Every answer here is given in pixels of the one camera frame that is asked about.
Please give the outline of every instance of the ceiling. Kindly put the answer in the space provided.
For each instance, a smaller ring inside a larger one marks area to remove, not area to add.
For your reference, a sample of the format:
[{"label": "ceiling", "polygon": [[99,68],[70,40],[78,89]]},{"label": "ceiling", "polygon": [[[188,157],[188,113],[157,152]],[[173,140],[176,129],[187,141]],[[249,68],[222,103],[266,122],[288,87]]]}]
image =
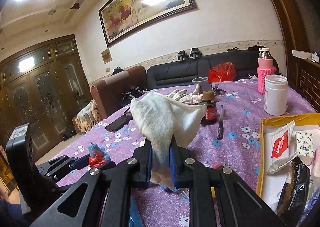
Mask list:
[{"label": "ceiling", "polygon": [[[6,0],[0,12],[0,57],[17,39],[75,27],[93,0]],[[79,9],[71,9],[75,3]]]}]

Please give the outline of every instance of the floor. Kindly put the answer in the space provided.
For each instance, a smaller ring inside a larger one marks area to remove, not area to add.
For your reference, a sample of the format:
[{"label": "floor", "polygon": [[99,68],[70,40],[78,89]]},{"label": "floor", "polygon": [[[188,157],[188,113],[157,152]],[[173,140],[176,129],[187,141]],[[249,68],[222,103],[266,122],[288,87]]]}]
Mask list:
[{"label": "floor", "polygon": [[[75,135],[74,137],[71,137],[70,139],[66,140],[66,141],[61,141],[58,145],[56,145],[52,150],[50,150],[48,153],[46,153],[42,158],[40,158],[37,162],[36,165],[42,164],[44,162],[49,161],[50,159],[52,159],[56,154],[58,154],[60,151],[64,150],[66,147],[68,147],[70,144],[72,144],[74,141],[76,141],[77,139],[79,139],[83,133],[78,133],[77,135]],[[0,183],[0,189],[2,191],[2,189],[5,190],[5,187],[1,186]],[[12,193],[7,196],[6,194],[4,195],[4,199],[7,200],[9,203],[11,204],[19,204],[20,203],[20,198],[19,198],[19,192],[18,190],[13,190]]]}]

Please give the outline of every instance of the silver screw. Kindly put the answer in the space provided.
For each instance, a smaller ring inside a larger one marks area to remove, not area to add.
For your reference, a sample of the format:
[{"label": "silver screw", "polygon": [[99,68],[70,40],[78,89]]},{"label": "silver screw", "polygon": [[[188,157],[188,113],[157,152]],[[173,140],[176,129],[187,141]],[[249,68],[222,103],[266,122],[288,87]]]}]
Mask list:
[{"label": "silver screw", "polygon": [[186,158],[185,163],[188,165],[192,165],[195,162],[193,158]]},{"label": "silver screw", "polygon": [[90,175],[99,174],[99,169],[94,167],[94,168],[90,169],[89,173],[90,173]]},{"label": "silver screw", "polygon": [[222,172],[225,173],[225,174],[231,174],[232,173],[232,169],[228,166],[225,166],[223,169],[222,169]]},{"label": "silver screw", "polygon": [[135,163],[137,163],[137,159],[136,158],[129,158],[127,160],[127,163],[130,164],[130,165],[134,165]]}]

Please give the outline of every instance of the brick pattern panel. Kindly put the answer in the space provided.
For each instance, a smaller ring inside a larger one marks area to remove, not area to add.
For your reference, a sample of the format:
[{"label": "brick pattern panel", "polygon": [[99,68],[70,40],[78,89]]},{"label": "brick pattern panel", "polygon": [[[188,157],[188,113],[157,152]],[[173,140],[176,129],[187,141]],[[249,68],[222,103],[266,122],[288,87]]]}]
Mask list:
[{"label": "brick pattern panel", "polygon": [[301,69],[300,72],[300,90],[316,111],[320,113],[320,82],[306,71]]}]

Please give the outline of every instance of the purple tablecloth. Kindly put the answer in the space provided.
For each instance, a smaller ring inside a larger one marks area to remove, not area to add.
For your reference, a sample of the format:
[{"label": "purple tablecloth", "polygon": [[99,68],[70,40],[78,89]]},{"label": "purple tablecloth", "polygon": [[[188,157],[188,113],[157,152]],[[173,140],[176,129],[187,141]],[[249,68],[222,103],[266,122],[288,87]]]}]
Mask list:
[{"label": "purple tablecloth", "polygon": [[[224,105],[226,119],[224,120],[224,137],[217,140],[218,123],[211,126],[200,126],[192,143],[188,146],[191,157],[212,167],[221,162],[233,168],[239,176],[255,190],[258,182],[260,165],[260,121],[270,117],[264,109],[264,97],[258,92],[256,83],[250,80],[238,82],[222,82],[220,88],[227,93],[217,96],[218,111]],[[154,90],[161,94],[168,94],[174,89],[186,88],[193,92],[194,86],[181,86]],[[60,152],[69,157],[81,157],[88,153],[90,142],[101,143],[117,164],[130,158],[134,149],[139,147],[145,138],[140,135],[134,121],[111,133],[105,126],[120,117],[127,107],[115,112],[109,118],[102,120],[87,134]],[[289,89],[286,114],[300,114],[315,112],[313,107],[297,92]],[[72,171],[58,184],[60,186],[77,181],[89,168]],[[152,185],[146,190],[133,190],[141,218],[145,227],[155,226],[189,226],[189,204],[176,193],[167,193],[158,185]]]}]

